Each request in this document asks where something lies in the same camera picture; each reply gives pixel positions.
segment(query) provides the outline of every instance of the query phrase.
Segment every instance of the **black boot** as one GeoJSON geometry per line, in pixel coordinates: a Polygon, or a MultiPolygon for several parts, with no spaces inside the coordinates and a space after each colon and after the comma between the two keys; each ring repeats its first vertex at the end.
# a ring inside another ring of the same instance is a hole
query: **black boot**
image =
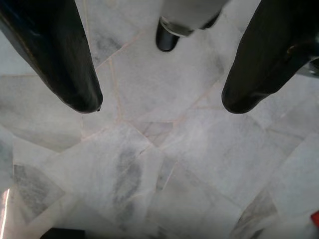
{"type": "Polygon", "coordinates": [[[158,49],[163,52],[170,52],[176,47],[178,40],[179,36],[168,32],[159,21],[156,32],[156,46],[158,49]]]}

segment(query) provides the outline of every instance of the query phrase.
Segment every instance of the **red object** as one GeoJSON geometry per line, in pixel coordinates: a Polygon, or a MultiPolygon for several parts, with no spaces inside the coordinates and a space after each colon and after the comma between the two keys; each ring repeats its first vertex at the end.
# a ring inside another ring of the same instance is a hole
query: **red object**
{"type": "Polygon", "coordinates": [[[311,215],[311,220],[319,228],[319,211],[311,215]]]}

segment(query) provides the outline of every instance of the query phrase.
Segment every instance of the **marble floor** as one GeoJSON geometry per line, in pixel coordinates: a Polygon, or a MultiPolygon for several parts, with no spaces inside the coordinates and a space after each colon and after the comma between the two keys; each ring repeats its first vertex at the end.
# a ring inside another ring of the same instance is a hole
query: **marble floor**
{"type": "Polygon", "coordinates": [[[60,102],[0,33],[0,239],[317,239],[319,80],[244,115],[221,91],[258,0],[155,46],[161,0],[76,0],[104,95],[60,102]]]}

